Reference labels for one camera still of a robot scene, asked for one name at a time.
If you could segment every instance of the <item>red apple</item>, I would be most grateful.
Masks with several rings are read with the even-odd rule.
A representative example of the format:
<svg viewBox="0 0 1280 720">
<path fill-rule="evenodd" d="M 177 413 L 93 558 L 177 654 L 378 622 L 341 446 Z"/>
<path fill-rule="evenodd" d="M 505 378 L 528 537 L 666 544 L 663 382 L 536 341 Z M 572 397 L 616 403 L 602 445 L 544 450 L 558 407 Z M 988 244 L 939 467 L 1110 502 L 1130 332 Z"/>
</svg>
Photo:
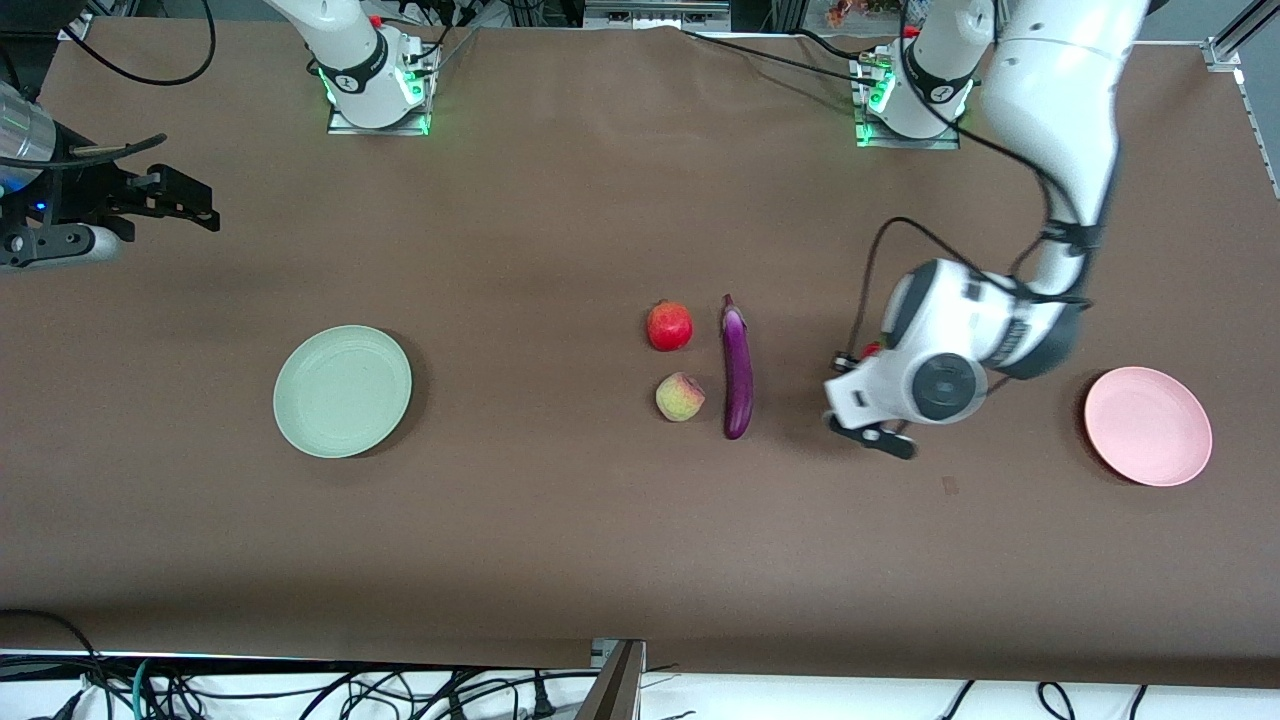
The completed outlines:
<svg viewBox="0 0 1280 720">
<path fill-rule="evenodd" d="M 689 307 L 663 300 L 649 311 L 646 329 L 649 343 L 655 348 L 663 352 L 680 350 L 694 337 L 694 318 Z"/>
</svg>

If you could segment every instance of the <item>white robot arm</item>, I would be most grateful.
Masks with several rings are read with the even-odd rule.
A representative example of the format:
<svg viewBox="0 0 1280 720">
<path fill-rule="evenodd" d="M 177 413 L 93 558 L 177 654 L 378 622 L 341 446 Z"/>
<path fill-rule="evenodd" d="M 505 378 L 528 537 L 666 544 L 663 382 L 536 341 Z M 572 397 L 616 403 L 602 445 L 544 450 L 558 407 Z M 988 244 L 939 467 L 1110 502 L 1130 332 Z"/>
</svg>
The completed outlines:
<svg viewBox="0 0 1280 720">
<path fill-rule="evenodd" d="M 383 128 L 425 101 L 433 68 L 422 41 L 375 27 L 360 0 L 264 0 L 302 33 L 320 65 L 330 101 L 351 124 Z"/>
<path fill-rule="evenodd" d="M 1016 379 L 1060 365 L 1075 343 L 1093 255 L 1101 245 L 1119 161 L 1115 87 L 1147 0 L 1023 0 L 983 82 L 983 110 L 1004 145 L 1046 183 L 1042 256 L 1025 284 L 932 260 L 902 278 L 882 325 L 883 347 L 826 383 L 828 427 L 900 457 L 914 443 L 883 427 L 902 419 L 947 424 L 978 410 L 986 370 Z M 911 137 L 932 137 L 963 109 L 991 40 L 989 0 L 934 0 L 923 32 L 892 47 L 901 87 L 878 111 Z"/>
</svg>

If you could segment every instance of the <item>pink plate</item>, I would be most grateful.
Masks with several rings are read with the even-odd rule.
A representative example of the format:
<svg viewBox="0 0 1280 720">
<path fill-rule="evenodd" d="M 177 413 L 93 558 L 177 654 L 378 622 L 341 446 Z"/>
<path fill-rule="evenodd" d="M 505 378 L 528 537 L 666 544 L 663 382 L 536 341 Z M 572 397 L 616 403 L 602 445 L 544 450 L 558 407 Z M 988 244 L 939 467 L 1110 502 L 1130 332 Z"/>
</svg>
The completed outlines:
<svg viewBox="0 0 1280 720">
<path fill-rule="evenodd" d="M 1170 487 L 1194 478 L 1213 451 L 1213 429 L 1192 391 L 1151 368 L 1117 368 L 1084 400 L 1084 429 L 1121 475 Z"/>
</svg>

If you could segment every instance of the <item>metal frame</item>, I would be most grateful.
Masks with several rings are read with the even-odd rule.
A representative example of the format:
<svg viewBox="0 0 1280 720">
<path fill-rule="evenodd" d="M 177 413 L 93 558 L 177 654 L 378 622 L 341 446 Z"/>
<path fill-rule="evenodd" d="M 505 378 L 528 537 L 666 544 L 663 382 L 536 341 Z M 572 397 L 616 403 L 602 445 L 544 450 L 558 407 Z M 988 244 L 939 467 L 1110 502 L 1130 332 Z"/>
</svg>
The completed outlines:
<svg viewBox="0 0 1280 720">
<path fill-rule="evenodd" d="M 604 669 L 573 720 L 636 720 L 640 716 L 640 675 L 645 666 L 644 641 L 596 641 L 608 653 Z"/>
<path fill-rule="evenodd" d="M 1204 64 L 1211 72 L 1229 73 L 1240 64 L 1240 47 L 1280 15 L 1280 0 L 1253 0 L 1221 32 L 1204 44 Z"/>
</svg>

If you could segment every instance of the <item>plate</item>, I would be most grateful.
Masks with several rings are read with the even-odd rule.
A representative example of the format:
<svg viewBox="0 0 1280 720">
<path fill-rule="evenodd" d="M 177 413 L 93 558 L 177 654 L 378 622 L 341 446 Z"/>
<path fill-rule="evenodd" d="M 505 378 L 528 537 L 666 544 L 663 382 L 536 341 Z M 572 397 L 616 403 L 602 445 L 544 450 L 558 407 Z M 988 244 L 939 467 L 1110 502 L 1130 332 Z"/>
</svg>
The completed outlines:
<svg viewBox="0 0 1280 720">
<path fill-rule="evenodd" d="M 1183 484 L 1204 469 L 1213 429 L 1192 391 L 1151 368 L 1119 368 L 1084 400 L 1084 429 L 1102 460 L 1137 483 Z"/>
<path fill-rule="evenodd" d="M 340 325 L 311 336 L 275 378 L 275 424 L 316 457 L 349 457 L 387 438 L 408 407 L 408 357 L 387 333 Z"/>
</svg>

